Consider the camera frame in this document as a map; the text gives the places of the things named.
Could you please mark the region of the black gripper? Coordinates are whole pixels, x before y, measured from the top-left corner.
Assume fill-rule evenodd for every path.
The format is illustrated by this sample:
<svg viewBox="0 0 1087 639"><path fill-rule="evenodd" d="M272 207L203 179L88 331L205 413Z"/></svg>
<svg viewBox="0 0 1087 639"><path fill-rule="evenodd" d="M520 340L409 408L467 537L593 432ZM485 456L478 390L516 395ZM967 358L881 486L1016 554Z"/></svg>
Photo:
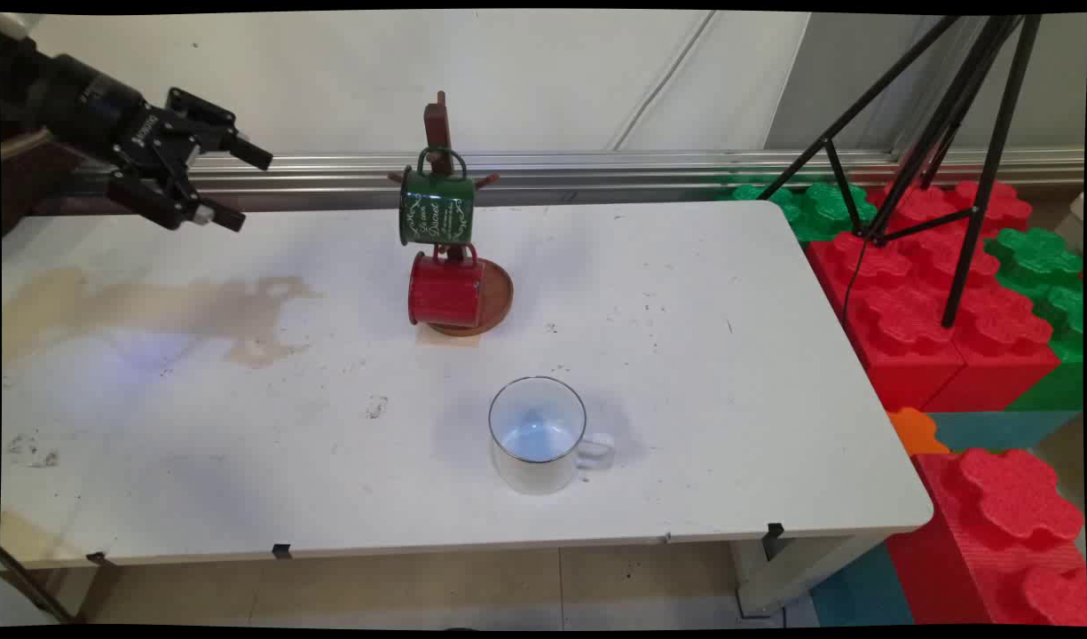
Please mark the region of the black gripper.
<svg viewBox="0 0 1087 639"><path fill-rule="evenodd" d="M175 231L183 224L216 224L241 231L242 211L202 197L189 181L189 161L227 153L267 171L270 151L246 139L230 110L171 88L166 106L68 54L52 58L43 72L40 121L58 141L114 171L107 199Z"/></svg>

